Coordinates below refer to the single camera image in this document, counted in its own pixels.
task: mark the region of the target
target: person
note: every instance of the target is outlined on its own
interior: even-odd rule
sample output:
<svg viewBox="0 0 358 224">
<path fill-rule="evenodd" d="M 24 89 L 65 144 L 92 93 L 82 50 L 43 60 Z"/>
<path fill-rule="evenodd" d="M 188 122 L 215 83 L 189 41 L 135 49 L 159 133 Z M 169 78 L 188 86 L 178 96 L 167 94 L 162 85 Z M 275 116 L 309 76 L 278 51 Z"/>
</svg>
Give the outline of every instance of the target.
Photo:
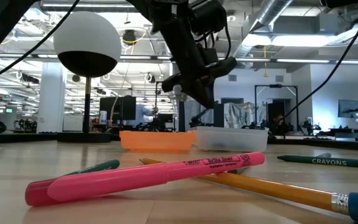
<svg viewBox="0 0 358 224">
<path fill-rule="evenodd" d="M 136 105 L 135 120 L 126 121 L 126 125 L 137 126 L 140 123 L 144 123 L 144 116 L 153 116 L 158 112 L 158 107 L 153 110 L 149 110 L 145 105 Z"/>
<path fill-rule="evenodd" d="M 270 124 L 270 131 L 277 136 L 284 135 L 290 131 L 290 127 L 284 123 L 283 115 L 277 114 L 273 118 L 273 122 Z"/>
</svg>

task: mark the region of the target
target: pink highlighter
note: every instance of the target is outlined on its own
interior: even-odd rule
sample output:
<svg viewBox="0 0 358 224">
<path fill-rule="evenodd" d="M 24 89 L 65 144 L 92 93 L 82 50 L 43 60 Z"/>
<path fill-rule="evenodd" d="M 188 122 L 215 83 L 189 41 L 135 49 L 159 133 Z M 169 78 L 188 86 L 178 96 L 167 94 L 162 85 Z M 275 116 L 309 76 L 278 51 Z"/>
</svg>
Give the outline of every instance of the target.
<svg viewBox="0 0 358 224">
<path fill-rule="evenodd" d="M 25 201 L 30 206 L 53 205 L 256 166 L 264 162 L 265 157 L 261 152 L 253 152 L 237 156 L 68 175 L 30 183 L 25 190 Z"/>
</svg>

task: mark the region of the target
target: orange plastic bin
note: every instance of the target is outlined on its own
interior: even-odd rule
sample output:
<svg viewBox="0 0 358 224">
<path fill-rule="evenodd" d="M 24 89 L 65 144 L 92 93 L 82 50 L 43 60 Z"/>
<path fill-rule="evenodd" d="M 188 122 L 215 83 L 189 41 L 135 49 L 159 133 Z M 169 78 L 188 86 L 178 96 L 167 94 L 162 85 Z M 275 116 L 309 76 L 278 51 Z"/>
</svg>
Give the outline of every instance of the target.
<svg viewBox="0 0 358 224">
<path fill-rule="evenodd" d="M 133 150 L 190 150 L 195 140 L 195 134 L 190 133 L 162 133 L 145 131 L 120 131 L 121 145 Z"/>
</svg>

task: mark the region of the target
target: black lamp base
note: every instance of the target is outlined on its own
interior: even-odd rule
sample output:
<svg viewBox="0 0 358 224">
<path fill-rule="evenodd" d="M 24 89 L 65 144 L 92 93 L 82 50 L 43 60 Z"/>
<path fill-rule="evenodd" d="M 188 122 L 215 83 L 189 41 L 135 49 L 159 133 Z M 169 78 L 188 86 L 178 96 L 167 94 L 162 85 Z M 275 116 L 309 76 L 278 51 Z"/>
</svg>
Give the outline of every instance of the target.
<svg viewBox="0 0 358 224">
<path fill-rule="evenodd" d="M 58 142 L 106 143 L 111 142 L 111 133 L 58 133 Z"/>
</svg>

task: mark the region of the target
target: table surface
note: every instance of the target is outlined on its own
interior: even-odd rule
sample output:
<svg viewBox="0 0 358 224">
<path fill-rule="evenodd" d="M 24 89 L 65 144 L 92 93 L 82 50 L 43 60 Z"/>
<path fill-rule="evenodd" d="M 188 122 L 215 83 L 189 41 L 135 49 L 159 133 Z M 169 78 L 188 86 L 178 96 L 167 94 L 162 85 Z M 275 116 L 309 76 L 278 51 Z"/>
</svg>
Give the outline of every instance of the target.
<svg viewBox="0 0 358 224">
<path fill-rule="evenodd" d="M 243 175 L 347 194 L 358 192 L 358 168 L 298 164 L 279 155 L 358 159 L 358 151 L 312 146 L 269 145 L 265 164 Z M 139 166 L 140 158 L 166 162 L 238 154 L 201 151 L 142 152 L 109 144 L 65 144 L 56 141 L 0 144 L 0 223 L 353 223 L 345 216 L 198 179 L 130 190 L 82 202 L 31 208 L 24 202 L 27 184 L 119 159 L 121 167 Z"/>
</svg>

